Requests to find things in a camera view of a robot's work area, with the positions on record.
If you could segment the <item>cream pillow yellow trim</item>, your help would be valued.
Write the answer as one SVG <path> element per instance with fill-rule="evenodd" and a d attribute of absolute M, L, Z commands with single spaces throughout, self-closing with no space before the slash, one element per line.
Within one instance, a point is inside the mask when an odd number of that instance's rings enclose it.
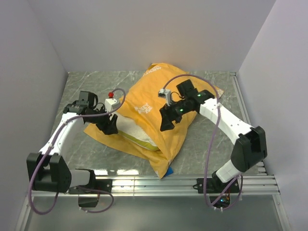
<path fill-rule="evenodd" d="M 147 135 L 147 133 L 138 126 L 135 121 L 131 118 L 124 117 L 118 113 L 116 120 L 116 127 L 118 129 L 118 134 L 124 138 L 132 141 L 133 143 L 139 145 L 140 147 L 150 150 L 158 151 L 159 148 L 155 142 Z"/>

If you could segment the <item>blue and orange pillowcase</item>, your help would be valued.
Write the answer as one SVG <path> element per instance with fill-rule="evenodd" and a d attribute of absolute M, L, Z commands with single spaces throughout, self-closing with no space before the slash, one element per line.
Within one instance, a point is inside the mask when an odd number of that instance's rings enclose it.
<path fill-rule="evenodd" d="M 146 159 L 159 178 L 179 153 L 189 125 L 206 97 L 221 90 L 196 75 L 166 63 L 152 64 L 116 111 L 117 134 L 105 135 L 90 124 L 85 133 L 116 150 Z"/>

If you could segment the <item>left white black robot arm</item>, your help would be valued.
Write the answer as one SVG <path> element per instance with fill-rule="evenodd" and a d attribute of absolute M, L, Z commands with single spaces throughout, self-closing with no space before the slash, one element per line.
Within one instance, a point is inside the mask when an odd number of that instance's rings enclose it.
<path fill-rule="evenodd" d="M 85 193 L 93 193 L 97 188 L 96 176 L 90 169 L 69 169 L 64 156 L 73 146 L 74 138 L 86 123 L 95 125 L 105 135 L 117 134 L 116 109 L 121 105 L 110 92 L 108 98 L 99 105 L 98 96 L 89 91 L 81 91 L 79 99 L 67 104 L 61 121 L 49 141 L 38 153 L 30 153 L 26 164 L 29 189 L 65 193 L 70 188 L 80 187 Z"/>

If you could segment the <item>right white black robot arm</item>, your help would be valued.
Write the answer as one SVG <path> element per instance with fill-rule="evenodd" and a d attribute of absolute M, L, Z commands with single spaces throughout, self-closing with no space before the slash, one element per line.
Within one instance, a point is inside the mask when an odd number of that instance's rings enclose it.
<path fill-rule="evenodd" d="M 172 130 L 182 116 L 196 111 L 225 133 L 233 144 L 230 159 L 212 174 L 210 186 L 217 192 L 228 188 L 229 182 L 267 157 L 266 135 L 262 127 L 253 127 L 236 117 L 208 90 L 199 91 L 190 80 L 177 85 L 181 100 L 174 101 L 171 91 L 162 88 L 158 96 L 166 99 L 160 109 L 161 131 Z"/>

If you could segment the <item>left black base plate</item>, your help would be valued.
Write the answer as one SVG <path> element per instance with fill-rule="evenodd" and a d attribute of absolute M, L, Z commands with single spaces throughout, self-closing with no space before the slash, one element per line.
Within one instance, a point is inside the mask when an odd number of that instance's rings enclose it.
<path fill-rule="evenodd" d="M 98 179 L 95 180 L 92 186 L 84 185 L 84 186 L 75 186 L 69 188 L 69 194 L 91 194 L 98 193 L 97 191 L 111 192 L 113 185 L 112 179 Z"/>

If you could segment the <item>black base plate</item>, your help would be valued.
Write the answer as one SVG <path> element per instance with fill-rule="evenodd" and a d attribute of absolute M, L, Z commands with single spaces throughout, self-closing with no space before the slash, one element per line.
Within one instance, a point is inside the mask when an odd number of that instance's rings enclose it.
<path fill-rule="evenodd" d="M 230 183 L 230 181 L 228 181 L 227 183 L 221 183 L 218 180 L 207 178 L 206 193 L 211 193 L 211 194 L 221 193 L 226 188 L 228 183 Z M 198 178 L 196 180 L 196 184 L 193 185 L 193 188 L 197 190 L 198 193 L 204 193 L 204 179 Z M 227 192 L 230 192 L 230 193 L 238 193 L 239 191 L 240 191 L 240 187 L 239 187 L 237 180 L 233 182 L 232 185 L 227 189 Z"/>
<path fill-rule="evenodd" d="M 84 185 L 84 186 L 75 186 L 69 188 L 69 194 L 91 194 L 98 193 L 97 191 L 111 192 L 113 185 L 112 179 L 98 179 L 95 180 L 92 186 Z"/>

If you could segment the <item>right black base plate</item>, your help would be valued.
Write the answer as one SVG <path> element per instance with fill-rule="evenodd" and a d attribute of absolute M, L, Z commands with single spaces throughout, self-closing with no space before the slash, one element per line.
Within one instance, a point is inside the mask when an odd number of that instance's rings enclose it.
<path fill-rule="evenodd" d="M 227 183 L 221 183 L 218 180 L 207 178 L 206 193 L 211 193 L 211 194 L 221 193 L 226 188 L 228 183 L 230 183 L 230 181 L 228 181 Z M 204 193 L 204 179 L 198 178 L 196 180 L 196 184 L 193 185 L 193 188 L 197 190 L 198 193 Z M 239 187 L 237 180 L 233 182 L 232 185 L 227 189 L 227 192 L 230 192 L 230 193 L 238 193 L 239 191 L 240 191 L 240 187 Z"/>

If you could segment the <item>aluminium mounting rail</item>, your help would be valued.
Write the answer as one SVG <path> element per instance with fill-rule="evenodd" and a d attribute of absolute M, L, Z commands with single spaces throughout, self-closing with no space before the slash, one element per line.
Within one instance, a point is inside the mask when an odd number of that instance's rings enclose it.
<path fill-rule="evenodd" d="M 120 176 L 98 177 L 112 179 L 111 194 L 114 196 L 197 196 L 202 195 L 193 188 L 201 176 L 169 176 L 162 180 L 155 177 Z M 242 195 L 279 195 L 280 190 L 274 176 L 254 175 L 237 179 Z"/>

